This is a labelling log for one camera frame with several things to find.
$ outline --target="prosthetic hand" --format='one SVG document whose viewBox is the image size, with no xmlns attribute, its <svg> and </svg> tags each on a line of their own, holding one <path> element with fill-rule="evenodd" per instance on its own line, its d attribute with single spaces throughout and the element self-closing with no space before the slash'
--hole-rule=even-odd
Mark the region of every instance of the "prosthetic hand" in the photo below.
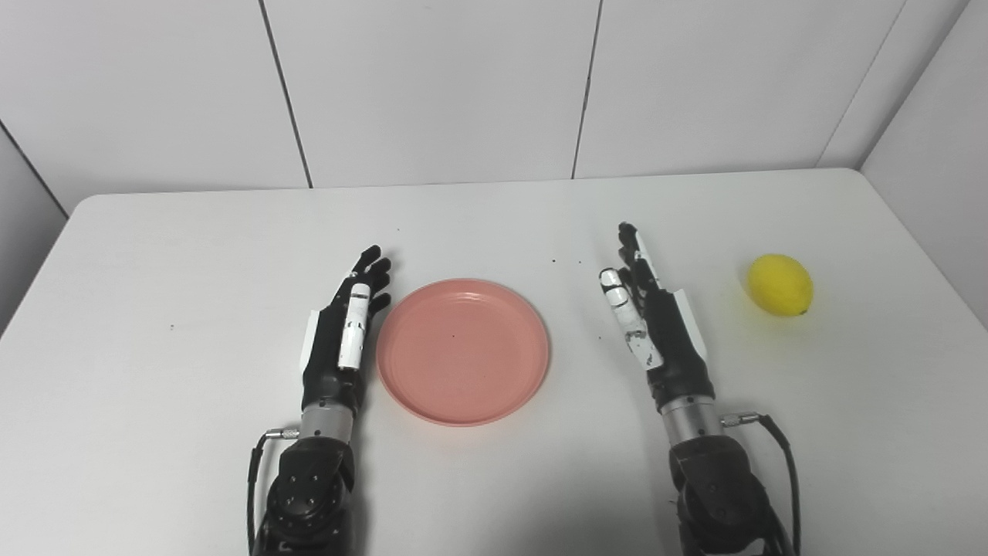
<svg viewBox="0 0 988 556">
<path fill-rule="evenodd" d="M 765 541 L 766 555 L 797 553 L 796 483 L 793 550 L 765 489 L 751 473 L 748 455 L 723 427 L 761 421 L 777 440 L 782 438 L 780 443 L 782 432 L 768 416 L 740 414 L 722 420 L 717 415 L 706 373 L 706 347 L 685 292 L 662 288 L 634 226 L 621 224 L 618 238 L 625 266 L 604 269 L 601 287 L 628 347 L 645 370 L 669 436 L 684 555 L 740 552 L 757 539 Z M 783 451 L 794 479 L 787 442 Z"/>
<path fill-rule="evenodd" d="M 248 475 L 248 544 L 252 556 L 346 555 L 352 544 L 349 498 L 354 488 L 350 435 L 364 402 L 364 339 L 374 314 L 387 307 L 391 261 L 380 247 L 364 251 L 329 306 L 313 312 L 303 360 L 299 430 L 272 429 L 258 442 Z M 254 483 L 267 438 L 297 441 L 282 454 L 261 527 L 254 531 Z"/>
</svg>

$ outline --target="black finger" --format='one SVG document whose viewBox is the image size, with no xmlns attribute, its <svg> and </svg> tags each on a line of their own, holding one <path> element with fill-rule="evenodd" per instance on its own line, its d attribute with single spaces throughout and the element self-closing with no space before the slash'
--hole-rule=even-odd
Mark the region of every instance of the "black finger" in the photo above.
<svg viewBox="0 0 988 556">
<path fill-rule="evenodd" d="M 634 283 L 642 290 L 646 290 L 655 284 L 655 276 L 652 276 L 652 269 L 648 266 L 648 261 L 638 259 L 631 266 L 631 273 L 634 275 Z"/>
<path fill-rule="evenodd" d="M 370 294 L 372 296 L 377 295 L 377 292 L 383 290 L 391 283 L 391 276 L 389 274 L 381 274 L 380 276 L 373 279 L 370 283 Z"/>
<path fill-rule="evenodd" d="M 620 281 L 624 283 L 624 287 L 627 288 L 627 293 L 631 296 L 631 301 L 634 305 L 641 310 L 641 292 L 634 284 L 634 277 L 631 276 L 631 271 L 627 268 L 619 268 L 617 270 L 617 276 L 620 277 Z"/>
<path fill-rule="evenodd" d="M 638 229 L 627 222 L 620 223 L 617 227 L 617 239 L 620 240 L 621 246 L 623 246 L 629 254 L 633 254 L 634 251 L 638 250 Z"/>
<path fill-rule="evenodd" d="M 354 272 L 363 274 L 364 269 L 378 259 L 380 259 L 380 245 L 371 245 L 361 253 L 361 258 L 357 259 L 357 264 L 354 265 Z"/>
<path fill-rule="evenodd" d="M 378 311 L 384 309 L 385 307 L 390 305 L 390 303 L 391 303 L 390 294 L 381 294 L 373 298 L 372 300 L 370 300 L 370 305 L 368 305 L 368 315 L 370 315 L 370 317 L 373 318 L 373 316 L 376 315 Z"/>
<path fill-rule="evenodd" d="M 388 270 L 391 270 L 391 259 L 384 257 L 370 266 L 367 275 L 368 278 L 373 281 L 376 280 L 378 276 L 387 274 Z"/>
</svg>

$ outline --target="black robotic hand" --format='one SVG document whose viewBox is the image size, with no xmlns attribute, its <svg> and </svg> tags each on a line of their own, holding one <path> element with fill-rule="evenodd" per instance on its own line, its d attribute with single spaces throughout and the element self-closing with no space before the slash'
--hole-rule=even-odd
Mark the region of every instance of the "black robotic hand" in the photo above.
<svg viewBox="0 0 988 556">
<path fill-rule="evenodd" d="M 309 322 L 298 431 L 269 431 L 255 448 L 248 477 L 252 556 L 347 555 L 352 549 L 350 493 L 356 480 L 350 436 L 364 403 L 362 351 L 373 316 L 390 303 L 391 261 L 374 245 L 361 254 L 330 304 Z M 297 437 L 282 454 L 278 477 L 256 533 L 253 485 L 266 437 Z"/>
<path fill-rule="evenodd" d="M 336 291 L 333 300 L 325 309 L 319 312 L 319 320 L 312 337 L 312 349 L 308 363 L 302 372 L 302 409 L 320 398 L 337 398 L 354 413 L 358 412 L 364 402 L 364 381 L 358 372 L 360 369 L 347 368 L 340 371 L 340 347 L 346 326 L 347 311 L 350 308 L 351 294 L 357 284 L 370 287 L 370 298 L 367 307 L 367 325 L 373 316 L 391 303 L 391 296 L 381 294 L 391 281 L 388 271 L 391 260 L 381 258 L 380 247 L 372 245 L 361 254 L 353 271 L 347 276 Z"/>
<path fill-rule="evenodd" d="M 793 554 L 765 489 L 751 473 L 744 448 L 723 432 L 706 371 L 706 347 L 685 292 L 662 288 L 634 226 L 622 223 L 618 239 L 625 266 L 604 269 L 601 287 L 628 347 L 645 371 L 669 436 L 684 554 L 736 553 L 757 539 L 765 540 L 764 554 Z M 773 436 L 782 436 L 767 416 L 730 416 L 725 422 L 761 419 L 766 427 L 775 428 L 770 428 Z M 791 463 L 787 443 L 783 450 Z M 790 472 L 794 477 L 794 464 Z M 798 502 L 793 508 L 796 523 L 797 508 Z M 797 535 L 798 524 L 793 529 Z"/>
</svg>

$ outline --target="yellow lemon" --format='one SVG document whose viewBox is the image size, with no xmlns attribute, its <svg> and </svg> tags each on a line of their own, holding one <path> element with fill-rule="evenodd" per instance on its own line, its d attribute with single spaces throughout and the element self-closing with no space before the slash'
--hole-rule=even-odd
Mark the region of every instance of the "yellow lemon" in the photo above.
<svg viewBox="0 0 988 556">
<path fill-rule="evenodd" d="M 799 261 L 786 256 L 762 255 L 748 268 L 748 290 L 759 307 L 773 315 L 795 317 L 813 301 L 813 280 Z"/>
</svg>

